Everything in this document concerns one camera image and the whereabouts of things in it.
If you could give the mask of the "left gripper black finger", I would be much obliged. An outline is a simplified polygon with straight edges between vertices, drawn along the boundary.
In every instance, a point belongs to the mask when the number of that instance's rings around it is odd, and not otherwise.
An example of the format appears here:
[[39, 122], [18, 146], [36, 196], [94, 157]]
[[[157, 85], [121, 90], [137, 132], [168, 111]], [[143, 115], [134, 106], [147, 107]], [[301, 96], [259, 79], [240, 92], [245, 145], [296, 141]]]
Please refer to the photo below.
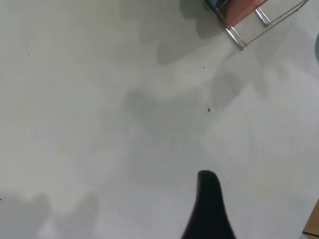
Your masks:
[[197, 175], [195, 204], [183, 239], [234, 239], [217, 175], [201, 170]]

